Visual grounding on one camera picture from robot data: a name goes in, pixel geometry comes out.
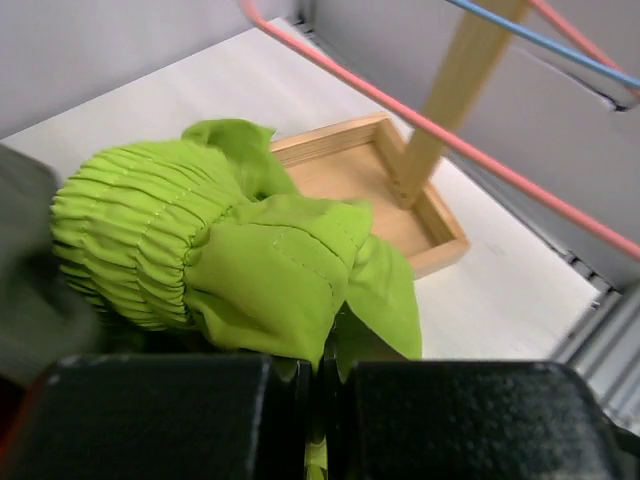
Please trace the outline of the olive grey shorts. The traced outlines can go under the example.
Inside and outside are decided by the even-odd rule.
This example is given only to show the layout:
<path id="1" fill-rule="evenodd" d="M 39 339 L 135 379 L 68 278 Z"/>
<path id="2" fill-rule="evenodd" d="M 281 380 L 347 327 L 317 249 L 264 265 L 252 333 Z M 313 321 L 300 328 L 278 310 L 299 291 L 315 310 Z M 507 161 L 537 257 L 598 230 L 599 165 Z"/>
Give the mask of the olive grey shorts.
<path id="1" fill-rule="evenodd" d="M 56 190 L 49 167 L 1 147 L 1 376 L 22 387 L 51 363 L 102 346 L 101 321 L 53 253 Z"/>

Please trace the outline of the lime green shorts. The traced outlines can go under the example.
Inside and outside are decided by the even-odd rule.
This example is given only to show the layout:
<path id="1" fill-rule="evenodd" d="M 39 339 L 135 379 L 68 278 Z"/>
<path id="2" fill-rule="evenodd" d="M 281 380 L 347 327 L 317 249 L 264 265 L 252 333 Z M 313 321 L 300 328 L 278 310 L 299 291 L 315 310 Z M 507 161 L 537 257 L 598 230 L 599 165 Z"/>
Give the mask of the lime green shorts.
<path id="1" fill-rule="evenodd" d="M 348 352 L 422 353 L 414 274 L 364 201 L 299 192 L 270 128 L 207 120 L 181 137 L 101 151 L 56 193 L 68 284 L 112 343 L 155 332 L 318 366 L 339 320 Z"/>

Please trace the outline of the pink hanger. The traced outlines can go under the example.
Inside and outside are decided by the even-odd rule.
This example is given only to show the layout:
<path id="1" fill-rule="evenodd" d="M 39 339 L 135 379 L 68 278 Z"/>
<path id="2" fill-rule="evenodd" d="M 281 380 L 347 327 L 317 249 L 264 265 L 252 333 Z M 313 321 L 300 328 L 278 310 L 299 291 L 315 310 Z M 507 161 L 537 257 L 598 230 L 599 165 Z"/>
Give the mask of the pink hanger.
<path id="1" fill-rule="evenodd" d="M 551 1 L 528 1 L 528 4 L 536 16 L 531 25 L 547 35 L 550 40 L 562 47 L 576 50 L 592 61 L 624 73 L 623 67 L 552 6 Z M 545 52 L 543 56 L 559 66 L 581 86 L 610 101 L 618 110 L 628 110 L 639 104 L 638 88 L 618 83 L 582 65 L 562 59 L 557 53 Z"/>
<path id="2" fill-rule="evenodd" d="M 611 230 L 606 225 L 598 222 L 574 206 L 557 198 L 536 183 L 506 167 L 490 155 L 478 150 L 454 133 L 442 128 L 440 125 L 432 122 L 430 119 L 412 110 L 395 98 L 378 90 L 365 80 L 352 74 L 349 70 L 339 66 L 333 60 L 321 55 L 313 48 L 272 26 L 261 17 L 251 1 L 242 1 L 240 7 L 244 15 L 256 28 L 316 64 L 343 83 L 364 94 L 377 104 L 397 114 L 413 127 L 443 142 L 446 146 L 467 157 L 482 169 L 506 181 L 506 183 L 520 190 L 525 195 L 555 211 L 560 216 L 600 238 L 615 249 L 635 259 L 639 257 L 639 246 L 631 240 Z"/>

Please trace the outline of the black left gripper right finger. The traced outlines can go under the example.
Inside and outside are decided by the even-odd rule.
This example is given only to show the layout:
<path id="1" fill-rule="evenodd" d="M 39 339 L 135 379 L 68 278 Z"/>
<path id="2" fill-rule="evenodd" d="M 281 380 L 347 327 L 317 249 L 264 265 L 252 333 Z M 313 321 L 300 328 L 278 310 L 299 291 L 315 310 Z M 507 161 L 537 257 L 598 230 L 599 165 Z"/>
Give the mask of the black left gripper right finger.
<path id="1" fill-rule="evenodd" d="M 328 413 L 332 479 L 635 479 L 639 439 L 548 361 L 359 362 Z"/>

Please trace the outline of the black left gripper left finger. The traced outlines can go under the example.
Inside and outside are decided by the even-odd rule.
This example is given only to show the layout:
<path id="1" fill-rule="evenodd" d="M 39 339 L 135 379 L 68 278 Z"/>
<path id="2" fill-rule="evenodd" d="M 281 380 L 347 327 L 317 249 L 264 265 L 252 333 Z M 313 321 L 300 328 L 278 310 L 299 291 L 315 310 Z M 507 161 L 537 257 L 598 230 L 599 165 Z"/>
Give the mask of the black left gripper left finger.
<path id="1" fill-rule="evenodd" d="M 300 479 L 295 390 L 261 355 L 73 356 L 29 390 L 5 479 Z"/>

